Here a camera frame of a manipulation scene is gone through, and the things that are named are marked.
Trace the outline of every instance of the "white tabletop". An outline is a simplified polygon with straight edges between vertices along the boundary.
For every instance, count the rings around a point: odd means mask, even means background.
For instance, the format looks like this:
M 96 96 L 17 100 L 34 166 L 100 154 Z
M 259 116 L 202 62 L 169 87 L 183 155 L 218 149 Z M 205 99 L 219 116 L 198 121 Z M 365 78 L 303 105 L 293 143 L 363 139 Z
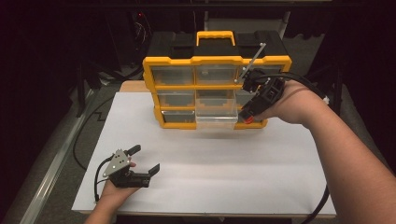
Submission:
M 118 92 L 72 210 L 91 212 L 98 165 L 118 148 L 135 145 L 142 147 L 133 156 L 135 172 L 157 163 L 161 170 L 121 214 L 299 217 L 312 213 L 326 186 L 315 143 L 302 125 L 270 119 L 259 130 L 162 129 L 149 92 Z M 335 215 L 331 198 L 320 213 Z

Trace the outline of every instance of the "dark background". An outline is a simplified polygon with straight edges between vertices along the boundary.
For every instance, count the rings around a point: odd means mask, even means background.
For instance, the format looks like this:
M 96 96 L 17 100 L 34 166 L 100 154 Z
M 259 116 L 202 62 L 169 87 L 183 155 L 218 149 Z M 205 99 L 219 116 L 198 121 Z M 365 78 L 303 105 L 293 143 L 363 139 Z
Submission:
M 359 11 L 343 14 L 295 10 L 285 36 L 302 33 L 309 38 L 329 31 L 312 71 L 327 63 L 340 66 L 370 135 L 391 169 L 396 171 L 395 20 L 386 1 L 369 4 Z M 266 16 L 276 14 L 274 11 Z M 58 2 L 44 0 L 0 2 L 0 155 L 2 182 L 6 188 L 0 200 L 0 220 L 36 156 L 70 108 L 72 102 L 68 96 L 77 85 L 77 68 L 86 67 L 81 58 L 113 71 L 120 70 L 123 64 L 139 65 L 149 38 L 142 41 L 142 36 L 136 35 L 136 27 L 131 29 L 131 20 L 144 24 L 147 32 L 149 29 L 152 32 L 194 31 L 187 22 L 193 20 L 189 11 L 144 11 L 143 15 L 150 27 L 136 12 L 64 11 Z M 236 14 L 221 11 L 212 15 L 232 17 Z M 196 12 L 198 30 L 202 30 L 203 16 L 203 12 Z M 262 13 L 245 16 L 260 18 Z M 86 75 L 89 77 L 94 76 L 98 68 L 87 70 L 91 71 Z

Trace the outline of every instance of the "carrying handle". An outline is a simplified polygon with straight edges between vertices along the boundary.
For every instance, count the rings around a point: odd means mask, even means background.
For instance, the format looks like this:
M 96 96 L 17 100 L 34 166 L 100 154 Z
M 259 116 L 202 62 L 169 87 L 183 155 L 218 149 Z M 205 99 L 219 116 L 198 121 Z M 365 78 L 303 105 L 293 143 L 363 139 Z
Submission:
M 197 46 L 199 46 L 200 39 L 208 39 L 208 38 L 218 38 L 218 39 L 230 38 L 231 43 L 233 43 L 233 46 L 235 46 L 235 40 L 233 39 L 232 31 L 199 31 L 197 32 Z

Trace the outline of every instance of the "metal strip on floor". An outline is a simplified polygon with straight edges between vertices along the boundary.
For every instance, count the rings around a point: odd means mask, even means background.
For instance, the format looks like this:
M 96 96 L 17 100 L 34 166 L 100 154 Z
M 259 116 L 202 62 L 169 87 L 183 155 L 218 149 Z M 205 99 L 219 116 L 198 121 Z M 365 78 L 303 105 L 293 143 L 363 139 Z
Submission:
M 53 186 L 58 179 L 59 174 L 61 173 L 64 163 L 67 160 L 67 156 L 70 152 L 70 149 L 73 146 L 73 143 L 76 139 L 76 135 L 81 128 L 82 123 L 84 122 L 85 118 L 87 118 L 88 112 L 92 110 L 92 105 L 94 99 L 97 95 L 97 92 L 90 90 L 87 93 L 86 102 L 87 106 L 81 116 L 75 121 L 72 130 L 70 131 L 69 135 L 66 137 L 64 143 L 62 144 L 61 148 L 55 155 L 49 169 L 44 176 L 40 186 L 38 187 L 37 192 L 33 200 L 30 202 L 29 207 L 26 209 L 26 212 L 21 220 L 21 224 L 34 224 L 40 215 L 50 193 L 52 191 Z

